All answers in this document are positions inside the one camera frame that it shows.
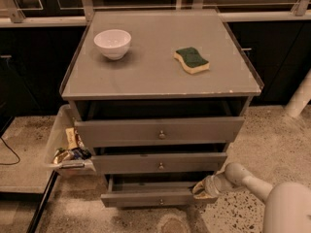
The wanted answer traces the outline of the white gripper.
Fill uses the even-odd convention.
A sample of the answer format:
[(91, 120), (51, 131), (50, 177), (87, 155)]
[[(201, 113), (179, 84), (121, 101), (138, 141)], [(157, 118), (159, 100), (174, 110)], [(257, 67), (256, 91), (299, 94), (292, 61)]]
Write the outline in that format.
[(225, 174), (218, 174), (208, 176), (205, 181), (198, 182), (193, 187), (192, 193), (196, 200), (207, 200), (219, 197), (233, 189), (234, 184), (225, 177)]

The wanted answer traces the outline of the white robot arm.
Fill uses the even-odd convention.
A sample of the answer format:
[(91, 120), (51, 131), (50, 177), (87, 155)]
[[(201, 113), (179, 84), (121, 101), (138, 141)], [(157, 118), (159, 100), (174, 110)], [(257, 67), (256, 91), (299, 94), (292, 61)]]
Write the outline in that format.
[(265, 205), (262, 233), (311, 233), (311, 189), (301, 183), (273, 186), (232, 162), (220, 174), (198, 182), (192, 194), (194, 199), (203, 200), (240, 188), (248, 189)]

